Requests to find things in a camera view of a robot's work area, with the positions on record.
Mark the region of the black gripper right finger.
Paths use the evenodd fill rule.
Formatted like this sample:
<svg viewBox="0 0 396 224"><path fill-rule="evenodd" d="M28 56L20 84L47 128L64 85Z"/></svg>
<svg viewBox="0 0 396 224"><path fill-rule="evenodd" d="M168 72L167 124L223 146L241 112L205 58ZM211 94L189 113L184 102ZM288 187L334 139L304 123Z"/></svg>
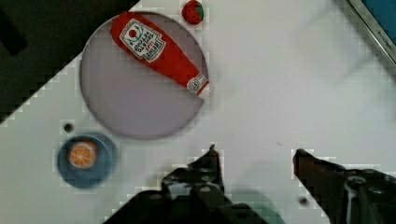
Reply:
<svg viewBox="0 0 396 224"><path fill-rule="evenodd" d="M293 172L331 224L396 224L395 177L374 169L347 169L304 149Z"/></svg>

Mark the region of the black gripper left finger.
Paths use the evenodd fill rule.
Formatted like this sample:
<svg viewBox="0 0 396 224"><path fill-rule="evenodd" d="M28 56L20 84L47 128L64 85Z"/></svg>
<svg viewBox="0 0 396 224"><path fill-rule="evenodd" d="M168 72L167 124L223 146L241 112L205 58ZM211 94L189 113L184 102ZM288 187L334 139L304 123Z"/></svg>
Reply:
<svg viewBox="0 0 396 224"><path fill-rule="evenodd" d="M104 224L269 224L245 203L225 196L219 153L177 168L159 190L137 193Z"/></svg>

